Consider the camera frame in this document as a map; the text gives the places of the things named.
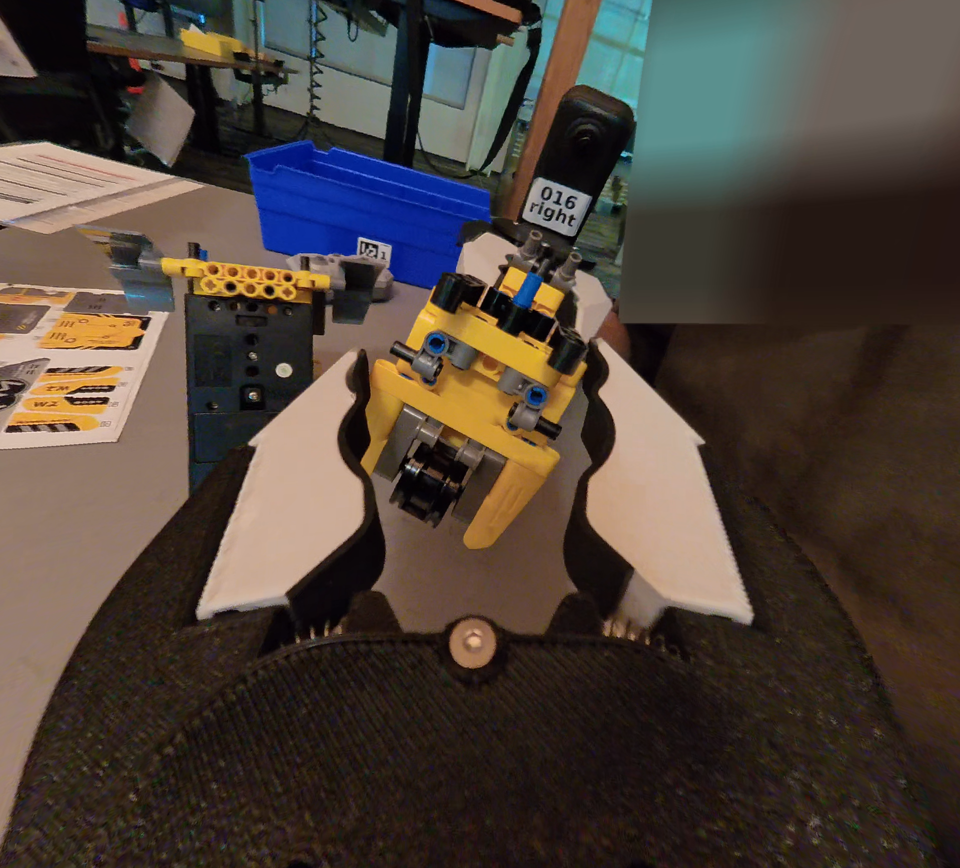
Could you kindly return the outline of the yellow toy brick assembly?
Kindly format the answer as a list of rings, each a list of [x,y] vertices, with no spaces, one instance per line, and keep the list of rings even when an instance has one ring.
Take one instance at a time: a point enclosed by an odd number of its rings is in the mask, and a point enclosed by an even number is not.
[[[451,513],[468,549],[491,547],[559,462],[552,444],[587,370],[588,341],[560,319],[580,262],[532,228],[495,281],[442,274],[370,371],[363,468],[417,520]]]

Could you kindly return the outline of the wooden standing desk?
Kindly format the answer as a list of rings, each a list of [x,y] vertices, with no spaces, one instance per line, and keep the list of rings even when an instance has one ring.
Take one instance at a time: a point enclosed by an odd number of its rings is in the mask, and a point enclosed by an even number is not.
[[[410,167],[431,46],[494,49],[527,28],[527,62],[513,85],[493,142],[480,168],[488,168],[507,139],[539,53],[540,15],[533,0],[366,0],[396,30],[390,107],[383,158]]]

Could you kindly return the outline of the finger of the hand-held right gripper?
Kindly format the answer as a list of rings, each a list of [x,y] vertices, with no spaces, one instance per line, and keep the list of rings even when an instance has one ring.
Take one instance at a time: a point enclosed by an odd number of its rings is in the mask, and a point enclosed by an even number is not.
[[[599,279],[578,270],[573,296],[574,328],[584,342],[600,339],[607,345],[625,344],[625,326],[619,320],[618,311]]]
[[[465,283],[466,295],[482,295],[488,287],[497,289],[514,253],[514,243],[507,238],[473,238],[462,244],[458,274],[476,281]]]

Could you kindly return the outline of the yellow sticker sheet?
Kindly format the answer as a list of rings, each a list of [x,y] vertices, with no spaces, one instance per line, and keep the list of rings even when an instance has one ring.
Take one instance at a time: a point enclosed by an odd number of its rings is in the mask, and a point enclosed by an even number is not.
[[[1,283],[1,450],[119,440],[169,315],[117,291]]]

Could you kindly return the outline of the blue bin with white tag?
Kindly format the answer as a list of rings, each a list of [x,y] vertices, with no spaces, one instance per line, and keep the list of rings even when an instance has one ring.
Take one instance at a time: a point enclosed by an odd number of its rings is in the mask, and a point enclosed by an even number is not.
[[[267,251],[366,255],[408,286],[455,271],[462,226],[491,217],[488,190],[310,141],[246,162]]]

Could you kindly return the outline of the yellow box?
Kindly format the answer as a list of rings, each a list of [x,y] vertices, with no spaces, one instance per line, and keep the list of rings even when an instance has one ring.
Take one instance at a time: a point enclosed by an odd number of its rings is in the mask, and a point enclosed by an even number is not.
[[[254,50],[241,40],[227,34],[205,32],[195,25],[180,29],[179,39],[193,52],[218,58],[253,58]]]

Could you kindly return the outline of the wooden office desk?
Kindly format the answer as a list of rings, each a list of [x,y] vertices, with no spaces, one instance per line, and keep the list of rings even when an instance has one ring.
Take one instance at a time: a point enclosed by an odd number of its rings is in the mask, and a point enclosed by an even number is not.
[[[178,39],[167,36],[138,34],[106,26],[87,28],[87,50],[92,54],[116,58],[135,59],[144,63],[173,63],[185,67],[187,101],[194,109],[191,126],[194,146],[209,154],[223,154],[219,116],[218,95],[212,80],[213,70],[230,70],[251,82],[253,94],[253,128],[251,134],[258,139],[270,140],[266,127],[264,87],[287,84],[296,70],[278,59],[255,56],[215,55],[191,49]]]

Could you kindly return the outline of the black battery box toy model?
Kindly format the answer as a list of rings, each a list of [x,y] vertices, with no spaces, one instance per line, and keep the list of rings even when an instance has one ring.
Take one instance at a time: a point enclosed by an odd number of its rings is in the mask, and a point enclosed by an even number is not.
[[[370,295],[331,304],[331,279],[289,266],[210,258],[198,243],[165,256],[146,235],[80,225],[110,262],[127,303],[172,312],[183,279],[188,485],[194,492],[228,453],[250,442],[314,381],[314,338],[335,324],[362,324]]]

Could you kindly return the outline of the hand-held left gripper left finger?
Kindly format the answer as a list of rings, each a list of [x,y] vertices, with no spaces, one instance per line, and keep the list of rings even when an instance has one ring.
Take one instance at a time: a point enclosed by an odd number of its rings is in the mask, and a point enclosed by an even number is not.
[[[283,607],[339,622],[386,560],[373,482],[366,352],[344,354],[251,441],[252,456],[197,606],[197,620]]]

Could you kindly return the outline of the printed paper sheet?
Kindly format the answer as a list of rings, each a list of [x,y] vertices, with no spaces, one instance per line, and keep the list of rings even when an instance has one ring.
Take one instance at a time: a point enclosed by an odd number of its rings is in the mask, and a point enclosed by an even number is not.
[[[52,235],[200,190],[187,178],[50,142],[1,147],[1,226]]]

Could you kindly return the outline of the grey toy control hub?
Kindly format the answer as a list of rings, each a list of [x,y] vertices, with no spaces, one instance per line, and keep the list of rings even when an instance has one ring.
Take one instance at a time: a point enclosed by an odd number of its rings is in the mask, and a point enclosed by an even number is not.
[[[301,253],[287,259],[292,270],[308,270],[331,280],[327,301],[338,305],[352,293],[369,295],[373,303],[390,301],[394,293],[394,276],[385,261],[366,254]]]

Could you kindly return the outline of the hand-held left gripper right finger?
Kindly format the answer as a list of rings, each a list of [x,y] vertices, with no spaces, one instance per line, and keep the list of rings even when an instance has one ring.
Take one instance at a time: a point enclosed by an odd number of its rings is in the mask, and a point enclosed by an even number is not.
[[[704,441],[606,342],[590,345],[563,562],[612,630],[668,610],[748,626],[753,607],[714,496]]]

